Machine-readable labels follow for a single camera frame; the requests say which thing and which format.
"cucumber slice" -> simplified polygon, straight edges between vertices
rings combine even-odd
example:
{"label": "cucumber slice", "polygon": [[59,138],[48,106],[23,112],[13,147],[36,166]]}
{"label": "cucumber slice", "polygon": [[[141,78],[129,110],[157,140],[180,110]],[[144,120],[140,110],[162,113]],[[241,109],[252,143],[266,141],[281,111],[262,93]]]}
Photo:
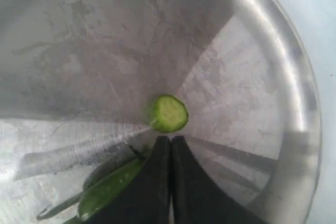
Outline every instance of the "cucumber slice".
{"label": "cucumber slice", "polygon": [[182,129],[188,118],[189,114],[183,102],[172,95],[164,94],[153,103],[150,125],[161,133],[171,133]]}

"metal plate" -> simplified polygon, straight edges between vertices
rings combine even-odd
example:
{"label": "metal plate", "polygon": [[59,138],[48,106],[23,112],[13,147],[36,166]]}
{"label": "metal plate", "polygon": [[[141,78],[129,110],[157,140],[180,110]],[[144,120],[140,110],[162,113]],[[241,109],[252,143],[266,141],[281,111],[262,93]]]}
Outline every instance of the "metal plate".
{"label": "metal plate", "polygon": [[303,223],[320,156],[311,67],[275,0],[0,0],[0,222],[62,223],[104,162],[156,132],[149,101],[176,94],[178,134],[209,175],[270,223]]}

